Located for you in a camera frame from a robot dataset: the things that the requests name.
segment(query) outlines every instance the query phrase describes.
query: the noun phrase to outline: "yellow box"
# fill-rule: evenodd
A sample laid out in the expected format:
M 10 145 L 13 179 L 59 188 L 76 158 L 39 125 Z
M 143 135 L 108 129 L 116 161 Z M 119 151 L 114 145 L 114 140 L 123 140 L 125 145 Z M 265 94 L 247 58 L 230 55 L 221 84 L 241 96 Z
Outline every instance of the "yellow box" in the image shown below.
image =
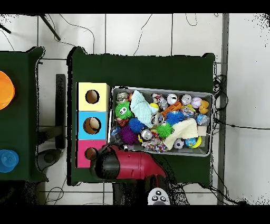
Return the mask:
M 110 87 L 106 83 L 78 82 L 79 111 L 108 111 Z

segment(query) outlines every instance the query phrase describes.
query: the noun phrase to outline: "orange bowl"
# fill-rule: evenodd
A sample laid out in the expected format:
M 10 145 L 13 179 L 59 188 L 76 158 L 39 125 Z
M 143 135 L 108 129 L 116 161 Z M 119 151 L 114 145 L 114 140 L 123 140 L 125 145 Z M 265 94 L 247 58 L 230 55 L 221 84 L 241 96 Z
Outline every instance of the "orange bowl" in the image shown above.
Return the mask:
M 11 79 L 0 71 L 0 110 L 4 109 L 13 99 L 15 88 Z

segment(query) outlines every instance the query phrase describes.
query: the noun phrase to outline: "round hole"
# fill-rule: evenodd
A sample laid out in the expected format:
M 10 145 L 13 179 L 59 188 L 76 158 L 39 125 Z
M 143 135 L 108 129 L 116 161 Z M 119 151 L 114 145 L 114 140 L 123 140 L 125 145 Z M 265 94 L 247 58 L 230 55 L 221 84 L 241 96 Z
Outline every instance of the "round hole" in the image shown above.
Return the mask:
M 87 150 L 85 150 L 84 152 L 84 156 L 85 158 L 87 158 L 88 160 L 95 160 L 98 154 L 98 150 L 96 148 L 88 148 Z
M 99 93 L 96 90 L 88 90 L 85 94 L 85 100 L 89 104 L 95 104 L 96 102 L 99 101 Z
M 96 117 L 89 117 L 83 123 L 83 129 L 86 133 L 93 135 L 99 132 L 101 122 Z

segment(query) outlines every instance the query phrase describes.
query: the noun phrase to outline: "blue box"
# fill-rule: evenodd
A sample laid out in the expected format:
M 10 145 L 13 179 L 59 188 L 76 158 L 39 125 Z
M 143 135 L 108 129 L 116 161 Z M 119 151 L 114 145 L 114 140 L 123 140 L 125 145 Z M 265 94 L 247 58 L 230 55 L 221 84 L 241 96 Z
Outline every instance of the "blue box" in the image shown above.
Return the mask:
M 100 121 L 101 128 L 96 134 L 88 134 L 83 129 L 83 123 L 87 118 L 94 117 Z M 107 140 L 107 112 L 79 111 L 79 140 Z

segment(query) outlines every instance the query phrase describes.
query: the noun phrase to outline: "light blue cloth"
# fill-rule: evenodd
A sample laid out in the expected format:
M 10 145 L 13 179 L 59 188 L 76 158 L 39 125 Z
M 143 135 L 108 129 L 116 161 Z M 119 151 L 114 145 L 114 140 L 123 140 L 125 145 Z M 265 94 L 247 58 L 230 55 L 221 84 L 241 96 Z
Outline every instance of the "light blue cloth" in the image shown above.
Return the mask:
M 151 107 L 143 95 L 137 90 L 131 96 L 130 109 L 140 122 L 149 128 L 153 127 L 153 124 L 151 124 L 151 115 L 156 113 L 158 108 Z

